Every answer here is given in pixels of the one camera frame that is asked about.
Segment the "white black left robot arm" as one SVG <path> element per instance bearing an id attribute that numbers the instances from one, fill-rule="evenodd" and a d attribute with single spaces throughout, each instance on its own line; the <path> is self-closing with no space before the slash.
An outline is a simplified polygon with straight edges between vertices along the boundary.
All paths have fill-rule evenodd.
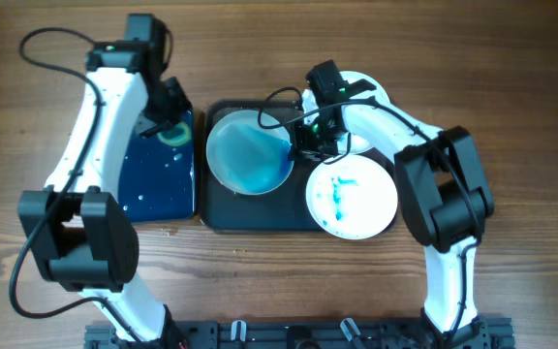
<path id="1" fill-rule="evenodd" d="M 41 191 L 25 191 L 18 216 L 27 241 L 15 262 L 10 302 L 19 315 L 54 317 L 92 302 L 119 339 L 141 348 L 185 348 L 169 309 L 150 295 L 137 273 L 139 237 L 117 202 L 121 168 L 133 132 L 144 117 L 149 138 L 191 111 L 174 79 L 161 81 L 171 46 L 162 39 L 93 45 L 85 95 L 63 157 Z M 80 294 L 78 301 L 38 314 L 21 307 L 18 274 L 32 254 L 44 280 Z"/>

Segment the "green yellow sponge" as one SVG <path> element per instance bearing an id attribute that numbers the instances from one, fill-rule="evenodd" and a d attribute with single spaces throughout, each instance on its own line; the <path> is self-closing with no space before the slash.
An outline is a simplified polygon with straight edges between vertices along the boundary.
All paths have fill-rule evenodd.
<path id="1" fill-rule="evenodd" d="M 158 134 L 160 142 L 172 147 L 179 147 L 193 138 L 191 127 L 186 122 L 179 122 L 169 130 L 161 131 Z"/>

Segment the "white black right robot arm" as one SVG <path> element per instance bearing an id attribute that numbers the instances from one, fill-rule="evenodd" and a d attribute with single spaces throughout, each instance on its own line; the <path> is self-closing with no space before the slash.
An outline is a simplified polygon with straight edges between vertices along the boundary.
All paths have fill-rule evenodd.
<path id="1" fill-rule="evenodd" d="M 442 130 L 395 106 L 370 77 L 343 72 L 308 79 L 293 124 L 319 143 L 358 136 L 392 162 L 404 222 L 425 252 L 424 314 L 444 340 L 478 316 L 474 259 L 494 202 L 475 143 L 462 127 Z"/>

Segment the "white plate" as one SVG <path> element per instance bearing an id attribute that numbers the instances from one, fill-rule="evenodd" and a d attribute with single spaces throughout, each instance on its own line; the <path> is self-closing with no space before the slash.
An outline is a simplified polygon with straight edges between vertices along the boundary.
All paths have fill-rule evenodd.
<path id="1" fill-rule="evenodd" d="M 391 175 L 377 162 L 360 155 L 316 167 L 307 180 L 305 201 L 322 229 L 351 240 L 383 232 L 398 208 Z"/>
<path id="2" fill-rule="evenodd" d="M 386 93 L 385 89 L 373 78 L 365 75 L 364 73 L 355 72 L 355 71 L 341 71 L 341 77 L 346 80 L 348 83 L 357 82 L 358 80 L 365 79 L 368 82 L 371 82 L 374 86 L 374 90 L 367 90 L 361 92 L 355 96 L 355 99 L 366 99 L 368 97 L 374 97 L 379 104 L 382 103 L 389 103 L 390 98 Z M 310 112 L 316 110 L 318 108 L 317 102 L 315 100 L 315 96 L 310 89 L 305 89 L 302 94 L 302 107 L 304 112 Z M 342 111 L 346 111 L 349 114 L 356 113 L 357 111 L 366 111 L 368 114 L 371 114 L 375 111 L 373 107 L 368 106 L 346 106 L 342 108 Z M 351 154 L 360 154 L 365 151 L 370 150 L 373 145 L 367 141 L 366 139 L 360 137 L 359 135 L 352 134 L 351 140 Z"/>

